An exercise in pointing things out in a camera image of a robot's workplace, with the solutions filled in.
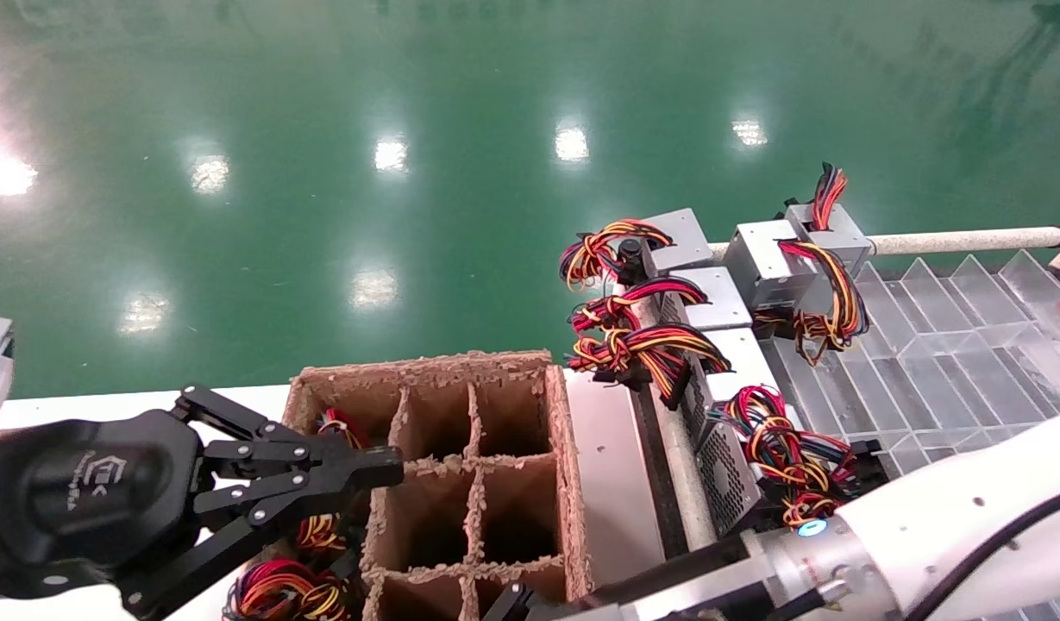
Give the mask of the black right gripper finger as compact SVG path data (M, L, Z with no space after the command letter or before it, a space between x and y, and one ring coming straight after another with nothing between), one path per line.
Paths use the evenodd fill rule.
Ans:
M506 585L489 609L485 610L485 621L524 621L529 620L530 613L540 602L532 586Z

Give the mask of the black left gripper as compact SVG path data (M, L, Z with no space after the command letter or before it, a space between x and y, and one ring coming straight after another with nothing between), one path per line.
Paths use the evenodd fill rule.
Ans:
M204 448L186 425L193 422L225 439ZM226 479L304 476L251 483L249 510L193 546L201 527L188 510L204 480L199 459ZM0 599L127 575L124 609L166 618L306 518L404 476L398 448L363 447L337 419L304 434L198 385L186 387L174 416L154 410L8 430L0 434Z

